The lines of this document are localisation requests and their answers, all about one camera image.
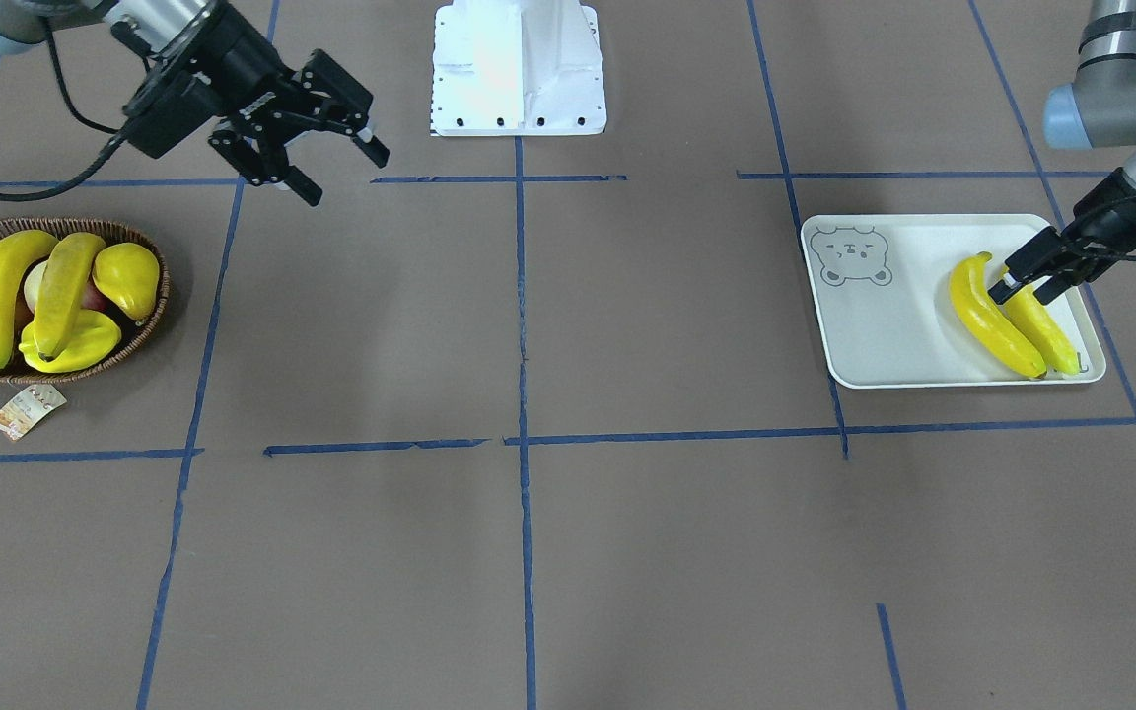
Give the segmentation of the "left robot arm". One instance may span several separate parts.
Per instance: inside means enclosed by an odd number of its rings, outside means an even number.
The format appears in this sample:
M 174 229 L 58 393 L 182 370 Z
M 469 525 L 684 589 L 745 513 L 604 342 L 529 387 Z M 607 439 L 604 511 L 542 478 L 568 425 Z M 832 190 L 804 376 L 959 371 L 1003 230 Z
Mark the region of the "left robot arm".
M 1066 228 L 1042 229 L 1006 257 L 1006 274 L 988 291 L 996 303 L 1028 284 L 1051 303 L 1136 257 L 1136 1 L 1093 3 L 1078 53 L 1072 82 L 1047 98 L 1046 143 L 1063 150 L 1130 147 L 1131 156 L 1074 207 Z

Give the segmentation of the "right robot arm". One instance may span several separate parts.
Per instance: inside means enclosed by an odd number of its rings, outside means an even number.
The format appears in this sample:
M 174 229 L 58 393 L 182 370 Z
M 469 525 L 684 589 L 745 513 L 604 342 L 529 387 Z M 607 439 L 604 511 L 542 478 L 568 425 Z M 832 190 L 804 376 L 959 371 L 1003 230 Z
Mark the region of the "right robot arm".
M 105 145 L 84 172 L 45 190 L 0 192 L 0 202 L 59 197 L 122 147 L 158 159 L 202 127 L 240 179 L 292 190 L 311 206 L 320 203 L 321 187 L 290 161 L 296 139 L 341 135 L 376 167 L 389 164 L 391 149 L 373 131 L 370 91 L 320 49 L 302 67 L 289 67 L 229 1 L 0 1 L 0 55 L 44 45 L 60 99 L 72 108 L 55 36 L 87 26 L 107 27 L 145 66 L 122 107 L 122 125 L 105 127 Z

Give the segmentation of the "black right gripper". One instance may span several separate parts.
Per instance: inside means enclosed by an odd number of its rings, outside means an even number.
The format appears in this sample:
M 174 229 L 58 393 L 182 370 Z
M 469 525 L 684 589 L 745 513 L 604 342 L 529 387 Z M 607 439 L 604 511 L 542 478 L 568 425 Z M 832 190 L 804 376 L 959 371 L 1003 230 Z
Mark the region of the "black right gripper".
M 229 105 L 244 111 L 262 97 L 284 98 L 284 135 L 306 133 L 346 136 L 378 168 L 391 149 L 371 126 L 374 95 L 321 49 L 301 68 L 281 62 L 278 50 L 229 1 L 207 1 L 198 17 L 162 53 L 168 73 L 203 73 Z M 287 148 L 262 126 L 217 126 L 209 145 L 253 187 L 289 189 L 308 206 L 321 202 L 323 189 L 289 161 Z

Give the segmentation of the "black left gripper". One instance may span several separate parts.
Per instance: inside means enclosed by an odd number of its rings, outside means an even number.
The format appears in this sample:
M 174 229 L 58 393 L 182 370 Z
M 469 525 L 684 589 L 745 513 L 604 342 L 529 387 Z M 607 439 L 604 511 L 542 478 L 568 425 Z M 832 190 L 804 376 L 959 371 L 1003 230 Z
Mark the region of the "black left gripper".
M 1006 304 L 1029 291 L 1041 304 L 1050 304 L 1118 262 L 1136 262 L 1135 250 L 1136 185 L 1118 168 L 1081 199 L 1063 234 L 1038 231 L 1006 256 L 987 295 Z

